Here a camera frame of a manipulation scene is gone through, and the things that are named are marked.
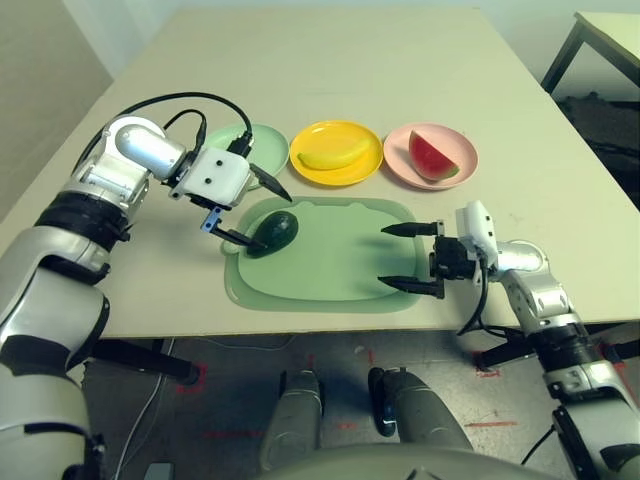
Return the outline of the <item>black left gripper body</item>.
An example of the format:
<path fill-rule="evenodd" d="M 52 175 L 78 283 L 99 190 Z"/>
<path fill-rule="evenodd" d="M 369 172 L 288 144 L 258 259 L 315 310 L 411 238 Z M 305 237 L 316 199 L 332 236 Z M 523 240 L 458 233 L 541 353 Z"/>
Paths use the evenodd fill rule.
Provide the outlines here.
<path fill-rule="evenodd" d="M 221 209 L 225 211 L 230 211 L 232 209 L 232 206 L 224 205 L 199 195 L 189 194 L 188 198 L 189 198 L 189 201 L 194 205 L 197 205 L 207 210 Z"/>

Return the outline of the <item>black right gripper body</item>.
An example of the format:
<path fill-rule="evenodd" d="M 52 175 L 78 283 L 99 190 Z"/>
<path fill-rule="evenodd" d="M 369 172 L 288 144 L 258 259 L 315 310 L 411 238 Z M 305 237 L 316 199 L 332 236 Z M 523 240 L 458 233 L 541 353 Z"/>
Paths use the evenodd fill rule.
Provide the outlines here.
<path fill-rule="evenodd" d="M 429 274 L 433 280 L 472 280 L 479 283 L 482 267 L 479 257 L 471 254 L 456 238 L 437 236 L 429 254 Z"/>

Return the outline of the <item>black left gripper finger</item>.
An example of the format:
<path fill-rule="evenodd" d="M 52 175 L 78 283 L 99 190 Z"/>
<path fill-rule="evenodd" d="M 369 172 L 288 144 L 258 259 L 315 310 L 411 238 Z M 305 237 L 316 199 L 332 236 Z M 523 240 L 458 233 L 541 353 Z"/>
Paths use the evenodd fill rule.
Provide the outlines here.
<path fill-rule="evenodd" d="M 254 163 L 250 163 L 250 170 L 253 175 L 256 177 L 258 184 L 270 192 L 276 194 L 280 198 L 291 202 L 292 197 L 287 192 L 287 190 L 280 184 L 280 182 L 271 174 L 260 168 L 258 165 Z"/>
<path fill-rule="evenodd" d="M 242 247 L 257 248 L 258 250 L 263 250 L 265 248 L 263 243 L 249 238 L 240 232 L 221 229 L 220 224 L 222 213 L 223 210 L 220 207 L 214 207 L 203 221 L 202 231 Z"/>

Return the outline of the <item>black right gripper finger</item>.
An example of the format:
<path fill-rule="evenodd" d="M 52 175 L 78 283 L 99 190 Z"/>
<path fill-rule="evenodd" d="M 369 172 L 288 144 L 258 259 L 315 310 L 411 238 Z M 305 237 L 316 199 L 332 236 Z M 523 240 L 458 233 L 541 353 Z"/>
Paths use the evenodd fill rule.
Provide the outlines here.
<path fill-rule="evenodd" d="M 386 226 L 382 233 L 397 237 L 414 238 L 417 236 L 443 236 L 444 224 L 441 221 L 430 223 L 404 222 Z"/>
<path fill-rule="evenodd" d="M 445 298 L 444 281 L 442 279 L 423 281 L 410 276 L 379 276 L 378 280 L 405 293 L 427 295 L 437 299 Z"/>

